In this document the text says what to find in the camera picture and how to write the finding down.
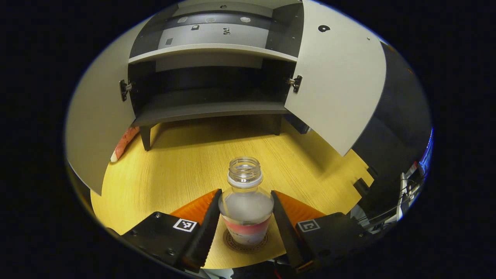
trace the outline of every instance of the cabinet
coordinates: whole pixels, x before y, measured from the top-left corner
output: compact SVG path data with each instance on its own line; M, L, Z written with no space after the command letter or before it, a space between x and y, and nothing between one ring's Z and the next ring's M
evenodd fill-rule
M310 0L273 8L272 17L266 11L179 9L161 11L113 42L74 93L67 159L90 189L101 194L110 155L130 125L142 127L149 149L148 131L160 122L293 113L338 153L348 152L384 85L386 64L376 35ZM204 31L217 32L221 42L198 41L205 36L194 34ZM190 37L182 38L185 33ZM265 42L246 40L250 34Z

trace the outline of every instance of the white cabinet door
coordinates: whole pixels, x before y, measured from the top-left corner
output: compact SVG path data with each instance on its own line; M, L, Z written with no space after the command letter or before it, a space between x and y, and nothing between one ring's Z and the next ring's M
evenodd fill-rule
M131 47L149 19L121 35L93 61L67 112L67 160L84 184L99 195L110 156L135 119L129 94L125 102L121 100L119 81L127 83Z
M379 38L345 15L303 0L304 26L285 107L344 156L369 122L382 94L386 60ZM321 32L319 26L330 30Z

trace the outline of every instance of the bottle neck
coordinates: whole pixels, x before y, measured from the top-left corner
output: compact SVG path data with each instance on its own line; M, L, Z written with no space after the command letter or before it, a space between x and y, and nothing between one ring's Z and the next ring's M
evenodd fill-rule
M237 193L256 191L262 178L260 163L253 157L238 157L229 163L227 180Z
M249 188L239 188L239 187L231 185L231 189L233 190L234 193L250 193L250 192L256 192L258 190L259 185L260 184L255 185L253 187L249 187Z

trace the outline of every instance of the clear plastic bottle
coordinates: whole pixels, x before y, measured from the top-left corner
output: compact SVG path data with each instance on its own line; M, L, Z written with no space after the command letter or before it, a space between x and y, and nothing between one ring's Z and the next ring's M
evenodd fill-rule
M222 193L219 209L234 241L243 246L259 244L269 226L274 199L259 186L262 180L257 159L239 157L229 163L231 188Z

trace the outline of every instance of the blue light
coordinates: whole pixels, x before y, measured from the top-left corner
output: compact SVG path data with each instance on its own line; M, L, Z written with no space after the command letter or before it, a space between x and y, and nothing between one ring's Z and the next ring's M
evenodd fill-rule
M424 152L424 155L422 156L422 159L419 162L424 173L427 173L429 171L429 168L431 167L432 152L433 152L433 129L431 129L431 136L429 137L429 143L427 143L426 151Z

